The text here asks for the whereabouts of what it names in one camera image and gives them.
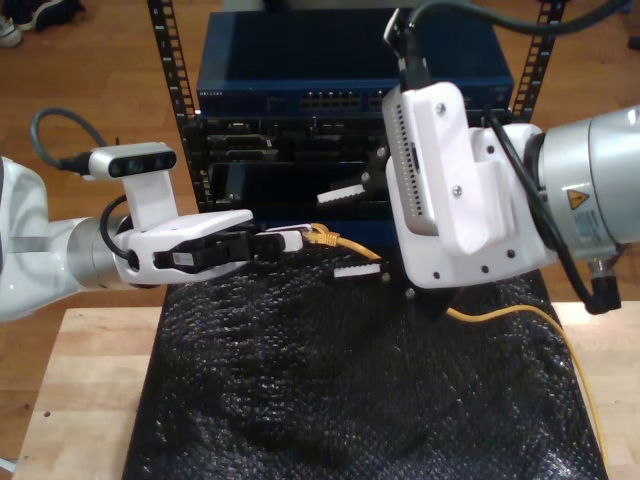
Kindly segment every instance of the shoe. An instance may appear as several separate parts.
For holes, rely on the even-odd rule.
[[[15,47],[22,41],[22,33],[11,20],[0,15],[0,47]]]
[[[13,24],[21,31],[31,30],[31,0],[5,0],[2,15],[13,20]]]
[[[33,7],[31,25],[36,32],[51,25],[69,23],[76,13],[86,11],[80,0],[35,0]]]

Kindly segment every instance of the black foam mat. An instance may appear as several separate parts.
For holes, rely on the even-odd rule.
[[[318,248],[170,288],[123,478],[607,478],[539,273],[407,298]]]

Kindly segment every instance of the camera lens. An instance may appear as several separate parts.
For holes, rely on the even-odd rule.
[[[109,165],[109,175],[112,177],[121,177],[122,176],[122,168],[117,162],[111,162]]]
[[[136,175],[142,173],[143,165],[140,160],[129,160],[127,162],[127,173],[129,175]]]

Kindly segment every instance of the warning label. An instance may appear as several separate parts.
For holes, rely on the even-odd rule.
[[[578,190],[567,190],[567,195],[569,196],[569,204],[571,205],[571,210],[575,210],[584,202],[589,200],[589,194],[579,192]]]

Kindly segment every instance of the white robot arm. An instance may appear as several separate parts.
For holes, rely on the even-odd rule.
[[[415,285],[496,281],[559,257],[567,269],[568,251],[590,263],[594,294],[577,292],[589,311],[619,308],[613,264],[625,244],[640,241],[640,107],[546,135],[530,124],[470,129],[460,91],[438,83],[397,88],[385,98],[383,112],[393,216]],[[514,162],[528,170],[550,220],[536,217]],[[562,245],[544,222],[559,231]],[[568,273],[579,290],[577,273]]]
[[[97,148],[79,158],[74,168],[87,179],[123,181],[131,224],[110,210],[49,222],[42,179],[3,157],[0,322],[81,291],[216,278],[256,256],[301,249],[310,230],[256,232],[248,210],[179,216],[169,178],[176,154],[162,143]]]

